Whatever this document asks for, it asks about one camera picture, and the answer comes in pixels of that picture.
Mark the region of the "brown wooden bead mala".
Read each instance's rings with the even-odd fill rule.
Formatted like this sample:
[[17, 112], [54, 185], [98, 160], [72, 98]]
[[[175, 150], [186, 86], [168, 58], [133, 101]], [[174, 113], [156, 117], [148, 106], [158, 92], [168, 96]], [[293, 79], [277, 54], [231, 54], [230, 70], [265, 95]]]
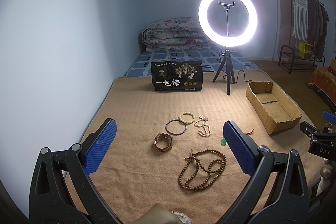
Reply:
[[[205, 154], [213, 154], [218, 157], [216, 159], [213, 159], [208, 166], [204, 166], [202, 164], [202, 161], [199, 159], [199, 156]], [[220, 151], [214, 149], [205, 149], [198, 152], [191, 150], [190, 156], [185, 157], [185, 161], [186, 164], [178, 176], [178, 185], [183, 190], [194, 192], [206, 190], [209, 187], [213, 186], [215, 181], [222, 175], [227, 165], [226, 156]], [[195, 166], [195, 170], [193, 174], [188, 179], [186, 179], [185, 182], [183, 182], [183, 175], [191, 164]], [[196, 178], [200, 170], [206, 173], [207, 176], [205, 180], [196, 186], [190, 186], [190, 182], [192, 182], [192, 180]]]

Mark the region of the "brown leather wristwatch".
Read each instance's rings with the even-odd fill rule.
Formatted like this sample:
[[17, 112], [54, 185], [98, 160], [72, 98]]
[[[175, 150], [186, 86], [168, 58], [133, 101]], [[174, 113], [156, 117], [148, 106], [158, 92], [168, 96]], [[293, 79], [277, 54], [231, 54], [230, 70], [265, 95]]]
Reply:
[[154, 138], [153, 144], [159, 152], [167, 152], [173, 147], [173, 137], [164, 132], [160, 133]]

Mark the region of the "blue metal bangle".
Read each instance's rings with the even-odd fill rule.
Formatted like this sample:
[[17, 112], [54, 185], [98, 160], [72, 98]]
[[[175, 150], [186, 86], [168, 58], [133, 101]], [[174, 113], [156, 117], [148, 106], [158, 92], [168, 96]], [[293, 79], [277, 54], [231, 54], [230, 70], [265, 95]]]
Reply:
[[179, 119], [172, 119], [165, 125], [165, 130], [169, 135], [179, 136], [187, 132], [187, 125]]

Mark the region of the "plush toy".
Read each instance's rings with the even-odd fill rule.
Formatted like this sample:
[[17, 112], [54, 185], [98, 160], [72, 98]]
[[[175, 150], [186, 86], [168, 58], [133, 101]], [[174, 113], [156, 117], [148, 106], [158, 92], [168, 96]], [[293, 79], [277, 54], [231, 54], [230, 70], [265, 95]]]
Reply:
[[318, 183], [317, 195], [320, 195], [331, 184], [331, 177], [333, 174], [333, 165], [329, 159], [323, 159], [324, 165], [320, 170], [320, 181]]

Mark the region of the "orange covered table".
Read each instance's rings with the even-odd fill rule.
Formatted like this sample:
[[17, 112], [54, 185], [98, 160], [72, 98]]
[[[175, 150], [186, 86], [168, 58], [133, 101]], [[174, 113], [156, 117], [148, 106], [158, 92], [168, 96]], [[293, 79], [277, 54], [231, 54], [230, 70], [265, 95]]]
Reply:
[[322, 91], [327, 96], [333, 105], [335, 105], [335, 59], [331, 60], [328, 67], [316, 67], [307, 82], [307, 85], [310, 88], [315, 86], [319, 91]]

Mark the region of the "cardboard box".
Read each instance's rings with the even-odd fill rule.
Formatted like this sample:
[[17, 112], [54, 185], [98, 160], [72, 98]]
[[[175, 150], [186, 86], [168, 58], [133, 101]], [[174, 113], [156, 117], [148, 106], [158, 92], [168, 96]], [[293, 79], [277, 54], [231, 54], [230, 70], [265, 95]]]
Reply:
[[245, 94], [269, 135], [294, 128], [302, 117], [296, 103], [274, 82], [251, 82]]

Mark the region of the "yellow box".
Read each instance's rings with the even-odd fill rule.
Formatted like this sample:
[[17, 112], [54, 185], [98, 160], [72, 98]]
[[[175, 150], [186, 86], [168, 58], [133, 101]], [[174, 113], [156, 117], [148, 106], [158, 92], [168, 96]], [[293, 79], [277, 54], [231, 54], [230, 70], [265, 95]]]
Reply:
[[314, 45], [299, 41], [298, 50], [299, 50], [299, 57], [303, 59], [311, 59], [314, 52]]

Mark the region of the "black clothes rack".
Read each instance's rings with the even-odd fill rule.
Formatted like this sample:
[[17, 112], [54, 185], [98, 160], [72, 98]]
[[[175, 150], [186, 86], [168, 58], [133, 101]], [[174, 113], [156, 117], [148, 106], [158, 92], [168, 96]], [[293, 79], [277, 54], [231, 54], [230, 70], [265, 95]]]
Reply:
[[278, 66], [289, 74], [324, 66], [328, 20], [325, 4], [319, 0], [290, 0], [289, 39], [280, 48]]

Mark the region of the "dark hanging clothes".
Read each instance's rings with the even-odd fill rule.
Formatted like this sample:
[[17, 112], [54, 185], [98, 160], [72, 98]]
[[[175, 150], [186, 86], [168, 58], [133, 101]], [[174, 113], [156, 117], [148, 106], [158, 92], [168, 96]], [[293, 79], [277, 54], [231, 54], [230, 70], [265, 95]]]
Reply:
[[308, 29], [307, 41], [313, 44], [316, 51], [322, 51], [327, 37], [327, 16], [324, 5], [317, 0], [307, 0], [308, 4]]

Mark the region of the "white striped hanging cloth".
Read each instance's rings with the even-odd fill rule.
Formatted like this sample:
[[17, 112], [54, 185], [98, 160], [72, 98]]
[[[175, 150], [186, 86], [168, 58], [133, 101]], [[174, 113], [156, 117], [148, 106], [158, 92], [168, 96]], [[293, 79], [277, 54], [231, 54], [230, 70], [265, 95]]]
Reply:
[[293, 9], [292, 35], [295, 39], [306, 41], [308, 29], [307, 0], [291, 0]]

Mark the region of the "blue patterned bedsheet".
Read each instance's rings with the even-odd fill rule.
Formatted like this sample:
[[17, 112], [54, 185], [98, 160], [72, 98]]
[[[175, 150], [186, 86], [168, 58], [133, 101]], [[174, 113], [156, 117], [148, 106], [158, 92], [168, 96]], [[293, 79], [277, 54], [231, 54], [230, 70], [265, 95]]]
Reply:
[[224, 49], [219, 46], [191, 50], [144, 51], [125, 73], [126, 77], [151, 76], [151, 63], [163, 61], [202, 61], [204, 72], [216, 72], [224, 59]]

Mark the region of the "tan blanket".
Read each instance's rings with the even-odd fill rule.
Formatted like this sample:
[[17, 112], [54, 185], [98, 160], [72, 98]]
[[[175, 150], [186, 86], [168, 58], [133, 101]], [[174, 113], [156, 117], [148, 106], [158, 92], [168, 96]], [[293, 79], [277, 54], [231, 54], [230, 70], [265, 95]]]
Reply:
[[[269, 76], [246, 71], [230, 92], [224, 79], [214, 79], [212, 73], [204, 74], [198, 92], [156, 92], [150, 77], [114, 80], [88, 132], [112, 118], [117, 135], [91, 180], [124, 223], [138, 219], [155, 203], [187, 215], [193, 223], [218, 221], [249, 180], [230, 147], [221, 144], [228, 120], [271, 151], [297, 150], [308, 185], [318, 181], [323, 159], [309, 153], [309, 138], [299, 127], [268, 134], [246, 97], [248, 80], [269, 81]], [[200, 152], [200, 160], [208, 166], [215, 159], [212, 150], [227, 159], [223, 173], [206, 190], [182, 189], [179, 183], [188, 178], [191, 185], [206, 178], [206, 173], [195, 170], [186, 158]]]

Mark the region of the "black snack bag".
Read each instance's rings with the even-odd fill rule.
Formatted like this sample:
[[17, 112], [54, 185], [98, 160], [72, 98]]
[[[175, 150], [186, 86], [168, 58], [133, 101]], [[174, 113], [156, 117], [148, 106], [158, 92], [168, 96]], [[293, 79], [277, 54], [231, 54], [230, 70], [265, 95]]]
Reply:
[[202, 61], [151, 62], [154, 89], [163, 91], [199, 91], [203, 86]]

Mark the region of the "folded floral quilt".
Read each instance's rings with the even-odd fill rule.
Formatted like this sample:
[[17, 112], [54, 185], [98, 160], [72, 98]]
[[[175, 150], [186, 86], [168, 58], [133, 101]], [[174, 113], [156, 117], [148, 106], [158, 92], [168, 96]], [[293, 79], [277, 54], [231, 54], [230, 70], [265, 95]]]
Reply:
[[190, 50], [210, 44], [198, 18], [193, 17], [156, 20], [143, 30], [141, 40], [148, 51]]

